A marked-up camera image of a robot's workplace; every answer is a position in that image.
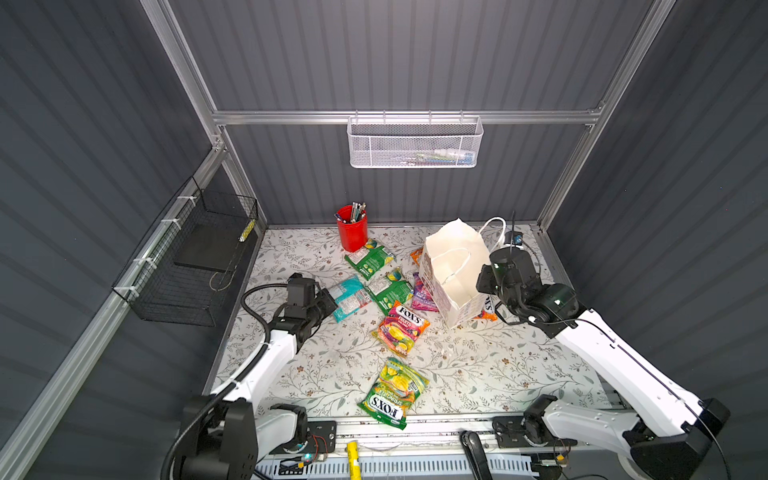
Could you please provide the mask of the green yellow Fox's packet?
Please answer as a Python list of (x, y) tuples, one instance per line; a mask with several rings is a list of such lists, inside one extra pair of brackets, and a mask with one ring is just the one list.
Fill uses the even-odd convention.
[(358, 407), (384, 425), (404, 430), (407, 414), (427, 390), (429, 380), (395, 357), (389, 357)]

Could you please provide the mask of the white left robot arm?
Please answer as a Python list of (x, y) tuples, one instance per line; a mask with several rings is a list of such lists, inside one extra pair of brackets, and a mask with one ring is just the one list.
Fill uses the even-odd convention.
[[(267, 289), (287, 291), (270, 321), (248, 305), (250, 295)], [(264, 337), (224, 383), (190, 400), (160, 467), (161, 479), (250, 479), (272, 450), (306, 441), (305, 408), (278, 404), (258, 416), (258, 407), (282, 369), (338, 305), (328, 289), (300, 273), (283, 283), (252, 287), (240, 303)]]

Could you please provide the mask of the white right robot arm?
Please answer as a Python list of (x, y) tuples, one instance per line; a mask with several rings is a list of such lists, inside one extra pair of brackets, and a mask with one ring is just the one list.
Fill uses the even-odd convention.
[(663, 374), (584, 306), (572, 287), (543, 283), (527, 251), (515, 246), (493, 251), (476, 288), (579, 355), (631, 407), (610, 413), (542, 394), (522, 416), (529, 444), (588, 443), (617, 454), (640, 479), (690, 479), (720, 446), (717, 436), (730, 417), (728, 408), (714, 398), (700, 399)]

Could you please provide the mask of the white printed paper bag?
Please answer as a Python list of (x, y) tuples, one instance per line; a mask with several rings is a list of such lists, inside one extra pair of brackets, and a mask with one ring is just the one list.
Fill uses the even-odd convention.
[(419, 276), (449, 329), (475, 318), (483, 310), (487, 295), (477, 290), (476, 282), (490, 252), (482, 233), (494, 221), (501, 224), (494, 244), (497, 247), (504, 240), (507, 227), (502, 217), (488, 219), (479, 230), (456, 219), (424, 241)]

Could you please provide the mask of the teal snack packet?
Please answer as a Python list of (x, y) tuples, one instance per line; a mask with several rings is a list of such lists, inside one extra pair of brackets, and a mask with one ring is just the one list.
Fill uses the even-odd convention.
[(333, 317), (337, 323), (371, 302), (365, 286), (357, 277), (349, 277), (328, 289), (337, 305)]

